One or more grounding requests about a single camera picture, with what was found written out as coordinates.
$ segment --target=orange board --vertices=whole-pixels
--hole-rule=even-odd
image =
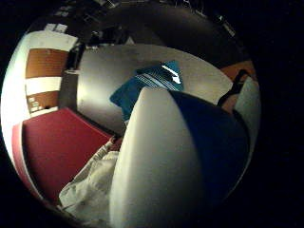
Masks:
[[[58,93],[59,91],[49,91],[27,96],[29,112],[34,112],[31,111],[31,109],[39,106],[41,106],[42,109],[58,106]]]
[[[233,65],[224,67],[224,68],[221,69],[221,71],[224,74],[226,74],[232,81],[234,81],[236,76],[238,75],[238,72],[241,69],[246,69],[250,73],[252,78],[255,81],[257,80],[256,70],[255,70],[254,64],[250,60],[244,61],[244,62],[239,62],[237,64],[233,64]]]
[[[26,78],[58,77],[67,61],[67,51],[49,48],[33,48],[29,51]]]

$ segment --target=red mat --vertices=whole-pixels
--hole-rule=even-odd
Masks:
[[[41,195],[57,204],[61,189],[109,137],[67,108],[24,121],[24,153]]]

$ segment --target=table surface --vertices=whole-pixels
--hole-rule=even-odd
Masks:
[[[232,86],[219,69],[189,53],[153,45],[121,45],[86,50],[77,88],[77,109],[92,121],[123,134],[122,111],[109,101],[113,92],[138,68],[176,60],[184,92],[216,104]]]

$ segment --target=white cloth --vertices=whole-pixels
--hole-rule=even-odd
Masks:
[[[60,192],[60,209],[87,227],[109,227],[109,192],[118,151],[103,145]]]

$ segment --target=desk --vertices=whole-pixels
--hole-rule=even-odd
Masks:
[[[77,109],[92,121],[119,134],[125,131],[122,111],[109,101],[137,68],[176,60],[184,92],[216,104],[232,86],[219,69],[189,53],[153,45],[121,45],[86,50],[80,63]]]

